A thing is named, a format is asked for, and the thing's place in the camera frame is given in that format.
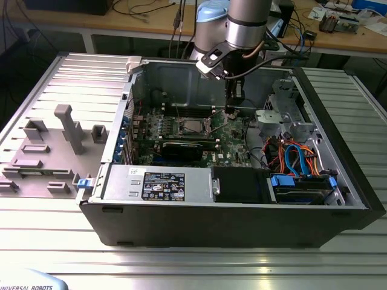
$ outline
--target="blue latch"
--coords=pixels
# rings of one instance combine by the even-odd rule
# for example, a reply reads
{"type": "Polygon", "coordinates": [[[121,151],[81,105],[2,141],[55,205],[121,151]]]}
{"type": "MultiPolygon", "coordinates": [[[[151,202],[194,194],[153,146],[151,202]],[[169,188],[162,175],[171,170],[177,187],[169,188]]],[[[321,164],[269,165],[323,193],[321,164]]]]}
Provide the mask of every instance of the blue latch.
{"type": "Polygon", "coordinates": [[[91,189],[94,186],[93,180],[93,178],[80,179],[78,180],[77,186],[79,189],[91,189]]]}
{"type": "Polygon", "coordinates": [[[329,177],[329,183],[332,185],[333,189],[337,187],[337,181],[334,179],[334,177],[329,177]]]}
{"type": "Polygon", "coordinates": [[[118,139],[117,139],[117,143],[119,144],[119,145],[122,145],[123,144],[123,139],[122,138],[120,138],[120,137],[118,137],[118,139]]]}
{"type": "Polygon", "coordinates": [[[288,175],[275,175],[272,178],[270,178],[272,181],[272,186],[296,186],[294,183],[294,179],[292,176],[288,175]]]}
{"type": "Polygon", "coordinates": [[[129,124],[129,118],[127,116],[123,116],[122,125],[127,126],[129,124]]]}
{"type": "Polygon", "coordinates": [[[126,135],[125,131],[124,130],[120,130],[119,137],[124,138],[125,135],[126,135]]]}

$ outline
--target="wooden desk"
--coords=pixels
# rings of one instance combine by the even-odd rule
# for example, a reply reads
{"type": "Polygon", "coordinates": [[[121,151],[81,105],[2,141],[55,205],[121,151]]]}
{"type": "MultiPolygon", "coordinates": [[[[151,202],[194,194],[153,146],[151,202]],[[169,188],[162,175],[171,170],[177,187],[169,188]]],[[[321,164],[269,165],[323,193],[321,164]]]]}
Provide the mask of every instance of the wooden desk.
{"type": "MultiPolygon", "coordinates": [[[[296,3],[296,11],[300,17],[300,21],[305,25],[305,28],[317,33],[313,51],[318,50],[321,53],[344,55],[357,55],[359,53],[363,55],[367,53],[387,54],[387,37],[365,27],[360,27],[357,34],[320,32],[320,22],[307,18],[310,10],[318,6],[317,3],[314,0],[294,0],[294,2],[296,3]]],[[[293,13],[292,18],[297,19],[295,13],[293,13]]],[[[299,40],[294,34],[293,29],[289,28],[282,41],[285,44],[297,45],[299,40]]]]}
{"type": "MultiPolygon", "coordinates": [[[[3,1],[4,0],[0,0],[0,11],[2,11],[3,1]]],[[[131,6],[144,4],[145,2],[150,1],[130,0],[131,6]]],[[[19,3],[27,16],[41,30],[80,33],[83,36],[87,53],[95,53],[93,40],[91,38],[94,34],[170,39],[173,30],[173,21],[178,9],[178,4],[176,4],[168,8],[162,8],[151,12],[148,14],[149,17],[147,18],[149,23],[144,23],[143,21],[128,15],[119,14],[112,9],[104,16],[96,16],[81,13],[27,10],[22,0],[19,0],[19,3]]],[[[135,8],[134,11],[141,12],[152,10],[168,4],[170,4],[168,0],[158,0],[152,5],[135,8]]],[[[122,0],[115,8],[122,12],[128,12],[126,0],[122,0]]],[[[194,33],[194,14],[195,7],[193,5],[187,5],[184,15],[183,37],[181,38],[183,41],[188,41],[194,33]]],[[[8,15],[13,26],[24,29],[33,28],[20,12],[15,0],[8,1],[8,15]]]]}
{"type": "MultiPolygon", "coordinates": [[[[364,27],[360,27],[357,34],[322,33],[319,31],[318,21],[307,19],[302,15],[308,16],[308,9],[317,6],[317,3],[314,0],[294,0],[294,2],[296,3],[301,22],[304,23],[308,30],[317,33],[313,52],[387,58],[387,37],[364,27]]],[[[132,6],[143,4],[144,0],[130,0],[130,3],[132,6]]],[[[159,0],[150,6],[140,7],[137,11],[150,10],[168,4],[168,0],[159,0]]],[[[128,15],[119,14],[111,9],[104,16],[94,16],[80,13],[27,10],[24,4],[22,4],[22,7],[40,29],[80,33],[83,36],[86,51],[88,53],[95,53],[91,37],[93,34],[170,39],[173,29],[172,23],[178,4],[149,13],[149,23],[144,23],[128,15]]],[[[116,6],[116,9],[127,12],[126,0],[122,0],[116,6]]],[[[194,11],[193,5],[186,6],[182,40],[187,41],[194,31],[194,11]]],[[[14,26],[24,29],[33,28],[19,11],[15,0],[8,1],[8,15],[14,26]]],[[[296,45],[298,43],[298,38],[292,28],[288,29],[282,41],[288,45],[296,45]]]]}

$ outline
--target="black box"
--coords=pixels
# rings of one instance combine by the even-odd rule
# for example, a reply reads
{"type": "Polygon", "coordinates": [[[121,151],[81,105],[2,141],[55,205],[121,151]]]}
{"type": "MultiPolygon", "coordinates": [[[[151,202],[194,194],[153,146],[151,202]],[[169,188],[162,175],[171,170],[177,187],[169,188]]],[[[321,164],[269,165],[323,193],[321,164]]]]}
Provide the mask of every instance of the black box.
{"type": "Polygon", "coordinates": [[[24,0],[27,9],[105,15],[113,0],[24,0]]]}
{"type": "Polygon", "coordinates": [[[278,38],[283,38],[285,36],[286,29],[288,28],[290,18],[294,11],[294,4],[291,0],[281,0],[278,6],[279,9],[281,9],[281,19],[284,21],[281,29],[279,30],[278,38]]]}

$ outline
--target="power supply label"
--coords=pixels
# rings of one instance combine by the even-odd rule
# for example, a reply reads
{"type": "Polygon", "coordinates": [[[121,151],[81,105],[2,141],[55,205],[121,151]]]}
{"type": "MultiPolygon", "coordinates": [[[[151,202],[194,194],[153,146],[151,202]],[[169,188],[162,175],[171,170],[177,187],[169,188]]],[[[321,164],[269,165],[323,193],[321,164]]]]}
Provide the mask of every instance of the power supply label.
{"type": "Polygon", "coordinates": [[[183,173],[146,172],[141,197],[145,201],[184,201],[186,180],[183,173]]]}

